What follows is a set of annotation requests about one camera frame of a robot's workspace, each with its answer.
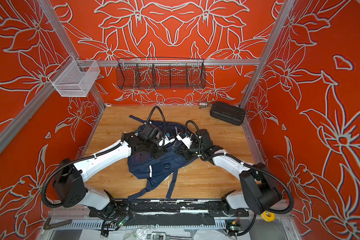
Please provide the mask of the navy blue student backpack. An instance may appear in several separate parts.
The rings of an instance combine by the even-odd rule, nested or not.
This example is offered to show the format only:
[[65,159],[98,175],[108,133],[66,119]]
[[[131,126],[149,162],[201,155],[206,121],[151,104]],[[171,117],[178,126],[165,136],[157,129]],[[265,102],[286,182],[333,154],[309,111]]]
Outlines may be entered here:
[[155,153],[151,150],[138,150],[128,157],[130,173],[140,180],[147,180],[144,189],[128,196],[128,201],[130,202],[154,190],[169,175],[173,175],[166,195],[166,198],[170,199],[177,181],[178,170],[197,159],[196,156],[187,158],[184,153],[186,146],[176,138],[178,134],[185,132],[186,127],[184,125],[167,122],[167,127],[164,128],[164,123],[161,121],[152,121],[152,124],[158,127],[160,131],[166,131],[167,135],[170,136],[171,142],[165,145],[166,152],[159,157],[156,157]]

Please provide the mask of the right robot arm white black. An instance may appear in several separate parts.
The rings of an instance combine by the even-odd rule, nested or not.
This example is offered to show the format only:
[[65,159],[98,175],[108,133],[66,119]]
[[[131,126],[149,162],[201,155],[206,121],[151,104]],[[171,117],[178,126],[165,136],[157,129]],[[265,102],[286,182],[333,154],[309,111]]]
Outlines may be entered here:
[[222,197],[227,211],[246,209],[254,214],[263,212],[284,215],[294,207],[294,197],[289,187],[269,172],[265,164],[251,164],[229,154],[215,145],[206,129],[199,129],[195,122],[186,122],[185,130],[176,134],[183,144],[185,157],[197,157],[220,167],[240,181],[242,190],[232,191]]

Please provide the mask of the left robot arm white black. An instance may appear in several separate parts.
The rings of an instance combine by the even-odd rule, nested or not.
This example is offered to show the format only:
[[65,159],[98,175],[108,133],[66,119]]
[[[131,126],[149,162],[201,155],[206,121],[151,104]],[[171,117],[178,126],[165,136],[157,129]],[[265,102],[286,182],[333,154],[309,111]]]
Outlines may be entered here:
[[83,205],[92,211],[105,211],[112,204],[111,194],[99,192],[86,185],[98,172],[129,157],[148,156],[158,159],[167,153],[166,146],[174,141],[168,131],[165,118],[153,121],[152,116],[142,126],[111,146],[87,157],[61,161],[44,182],[41,191],[42,203],[48,208],[70,208]]

